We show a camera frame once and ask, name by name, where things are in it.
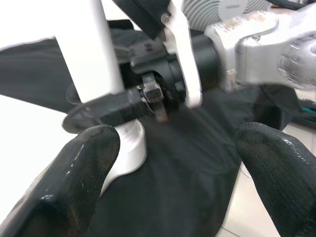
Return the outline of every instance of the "black cable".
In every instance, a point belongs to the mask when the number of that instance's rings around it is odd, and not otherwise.
[[[261,89],[261,92],[276,106],[278,107],[279,109],[281,109],[282,111],[290,114],[290,115],[293,115],[293,116],[299,116],[299,117],[302,117],[302,118],[315,118],[316,114],[313,114],[313,113],[309,113],[309,112],[304,112],[303,108],[301,108],[301,111],[298,112],[298,111],[294,111],[294,110],[290,110],[288,109],[287,107],[281,105],[277,100],[276,98],[271,95],[264,87],[260,87]]]
[[[291,1],[287,1],[287,0],[267,0],[267,1],[277,5],[279,7],[287,8],[287,9],[291,9],[291,10],[298,10],[304,6],[307,6],[305,4],[300,4],[300,3],[291,2]]]

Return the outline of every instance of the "white tube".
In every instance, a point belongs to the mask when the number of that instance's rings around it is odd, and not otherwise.
[[[100,0],[59,0],[55,35],[81,101],[124,90]],[[120,152],[103,191],[118,176],[139,168],[146,158],[145,132],[137,120],[116,128]]]

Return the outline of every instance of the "white plastic part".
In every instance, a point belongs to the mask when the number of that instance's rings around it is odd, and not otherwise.
[[[194,108],[202,104],[201,83],[192,51],[188,20],[181,10],[181,5],[181,0],[170,1],[168,10],[171,16],[162,22],[166,26],[167,50],[176,51],[181,66],[186,85],[185,104],[188,108]]]
[[[124,90],[101,0],[59,0],[55,35],[82,102]],[[145,131],[137,120],[116,128],[120,152],[101,194],[118,176],[146,159]]]

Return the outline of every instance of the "green cable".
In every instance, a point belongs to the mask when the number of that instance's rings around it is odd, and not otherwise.
[[[312,113],[312,114],[316,114],[315,111],[310,110],[309,108],[306,108],[306,107],[303,107],[303,111],[304,111],[304,112],[308,112],[308,113]]]

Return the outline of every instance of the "silver metal housing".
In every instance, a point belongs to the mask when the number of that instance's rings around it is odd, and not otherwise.
[[[290,14],[254,12],[209,26],[227,91],[244,84],[316,89],[316,3]]]
[[[280,15],[269,34],[237,44],[237,83],[278,83],[316,89],[316,4]]]

